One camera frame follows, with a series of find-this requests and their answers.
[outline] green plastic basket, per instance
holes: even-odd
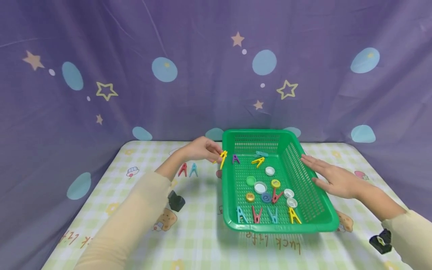
[[[311,180],[316,173],[305,166],[301,160],[304,154],[302,146],[294,133],[287,130],[227,130],[223,134],[223,149],[228,152],[222,168],[223,219],[227,226],[236,231],[255,233],[316,233],[332,232],[339,226],[336,211],[325,191],[318,188]],[[256,151],[268,153],[259,168],[251,164]],[[240,161],[232,163],[232,156]],[[275,169],[273,176],[265,174],[265,168]],[[273,195],[270,181],[278,179],[281,183],[276,193],[289,188],[294,191],[298,205],[294,209],[301,224],[291,224],[286,198],[282,195],[272,204],[264,203],[261,195],[253,186],[246,184],[246,178],[254,176],[257,181],[267,184],[267,192]],[[253,193],[255,201],[246,201],[246,194]],[[238,222],[237,207],[241,207],[248,223]],[[252,206],[256,214],[262,207],[260,223],[254,223]],[[277,224],[273,224],[267,207],[275,214],[278,209]]]

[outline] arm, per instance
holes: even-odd
[[[162,214],[169,187],[186,161],[219,161],[222,149],[201,137],[174,152],[155,172],[142,176],[120,207],[108,218],[79,258],[75,270],[123,270],[143,235]]]
[[[414,211],[406,211],[383,190],[343,168],[311,156],[302,155],[302,161],[328,180],[312,179],[327,193],[363,203],[391,232],[391,245],[404,263],[414,270],[432,269],[431,222]]]

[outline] yellow bottle cap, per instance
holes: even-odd
[[[280,187],[280,182],[277,179],[273,179],[270,184],[273,188],[279,188]]]
[[[246,201],[248,203],[253,203],[255,201],[255,195],[253,193],[247,193],[246,194]]]

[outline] blue circle print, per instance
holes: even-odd
[[[270,50],[263,50],[255,55],[252,68],[258,75],[270,74],[276,67],[276,55]]]
[[[71,62],[64,62],[61,66],[64,81],[73,90],[79,91],[84,87],[83,77],[78,68]]]
[[[288,131],[291,131],[292,133],[294,133],[297,138],[300,137],[300,135],[302,134],[301,130],[299,130],[296,127],[287,127],[287,128],[284,128],[284,129],[288,130]]]
[[[360,125],[353,128],[351,138],[356,143],[373,143],[376,140],[374,131],[368,125]]]
[[[206,137],[216,141],[221,141],[222,140],[222,135],[223,135],[223,130],[221,130],[220,128],[212,128],[211,130],[206,132]]]
[[[366,73],[374,69],[379,62],[379,51],[375,48],[366,48],[356,55],[351,63],[354,73]]]
[[[140,141],[151,141],[153,139],[153,136],[150,134],[150,132],[146,131],[142,127],[134,127],[132,134]]]
[[[71,200],[77,200],[84,197],[92,185],[92,175],[85,172],[78,176],[67,189],[66,196]]]
[[[158,57],[153,60],[152,71],[155,77],[164,83],[172,82],[177,78],[177,67],[165,57]]]

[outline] teal clothespin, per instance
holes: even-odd
[[[240,224],[240,218],[243,217],[243,220],[245,223],[249,223],[248,219],[245,216],[245,213],[243,213],[243,210],[240,208],[240,206],[237,206],[237,222]]]
[[[195,172],[195,175],[198,177],[197,165],[196,165],[195,163],[192,164],[192,169],[191,169],[191,171],[189,172],[189,177],[191,177],[192,172]]]
[[[271,222],[273,222],[273,224],[278,224],[279,223],[279,219],[277,218],[277,207],[276,207],[276,213],[273,215],[273,213],[270,210],[270,207],[267,206],[267,212],[269,213]]]
[[[263,156],[263,157],[265,157],[265,158],[267,158],[267,157],[269,156],[269,154],[264,153],[264,152],[260,152],[260,151],[256,151],[255,153],[256,153],[257,155]]]

